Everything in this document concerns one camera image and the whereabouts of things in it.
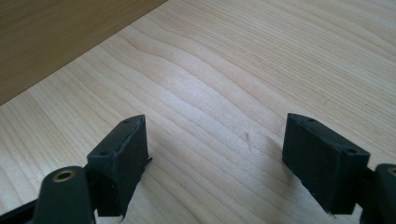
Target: light wood tabletop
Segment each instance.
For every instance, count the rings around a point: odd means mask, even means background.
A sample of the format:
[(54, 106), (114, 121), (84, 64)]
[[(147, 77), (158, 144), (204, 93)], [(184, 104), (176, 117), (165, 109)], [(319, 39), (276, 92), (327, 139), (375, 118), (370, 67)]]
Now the light wood tabletop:
[[(145, 114), (122, 223), (358, 223), (281, 161), (288, 113), (396, 163), (396, 2), (169, 0), (0, 106), (0, 214)], [(120, 218), (98, 218), (119, 223)]]

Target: wood grain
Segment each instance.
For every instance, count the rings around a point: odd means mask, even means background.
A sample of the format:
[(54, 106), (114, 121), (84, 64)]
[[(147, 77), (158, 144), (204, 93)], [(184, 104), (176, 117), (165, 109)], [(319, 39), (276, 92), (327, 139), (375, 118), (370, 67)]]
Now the wood grain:
[(164, 1), (1, 1), (0, 105)]
[[(287, 113), (396, 162), (392, 1), (170, 0), (0, 107), (0, 211), (145, 114), (154, 158), (124, 223), (358, 223), (281, 162)], [(118, 223), (119, 218), (98, 219)]]

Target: brown wooden panel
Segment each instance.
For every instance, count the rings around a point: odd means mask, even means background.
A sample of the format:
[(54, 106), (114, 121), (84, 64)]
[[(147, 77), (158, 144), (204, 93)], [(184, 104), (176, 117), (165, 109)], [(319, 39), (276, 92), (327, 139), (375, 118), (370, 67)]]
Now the brown wooden panel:
[(0, 105), (165, 0), (0, 2)]

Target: screw hole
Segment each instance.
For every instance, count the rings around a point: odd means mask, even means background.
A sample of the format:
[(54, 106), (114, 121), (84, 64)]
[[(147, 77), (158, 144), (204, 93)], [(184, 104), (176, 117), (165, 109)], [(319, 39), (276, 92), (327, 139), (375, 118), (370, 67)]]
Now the screw hole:
[(391, 175), (396, 176), (396, 167), (390, 167), (390, 168), (388, 169), (388, 172), (390, 172)]
[(349, 154), (355, 154), (355, 153), (357, 153), (358, 151), (357, 151), (356, 149), (354, 149), (354, 148), (347, 148), (347, 149), (346, 149), (346, 152), (349, 153)]
[(76, 173), (72, 170), (66, 170), (66, 171), (61, 171), (58, 174), (56, 174), (53, 178), (53, 182), (64, 182), (70, 178), (72, 178)]
[(101, 156), (107, 156), (108, 154), (110, 154), (108, 151), (101, 151), (99, 153), (99, 155), (101, 155)]

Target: wooden surface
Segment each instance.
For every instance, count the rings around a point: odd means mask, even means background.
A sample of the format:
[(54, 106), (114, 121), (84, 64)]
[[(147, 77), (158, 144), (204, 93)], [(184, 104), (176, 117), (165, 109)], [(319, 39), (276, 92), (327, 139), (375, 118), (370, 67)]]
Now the wooden surface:
[(164, 1), (0, 1), (0, 105)]
[(395, 34), (394, 1), (169, 0), (0, 107), (0, 212), (145, 114), (154, 160), (123, 223), (358, 223), (283, 165), (285, 118), (395, 163)]

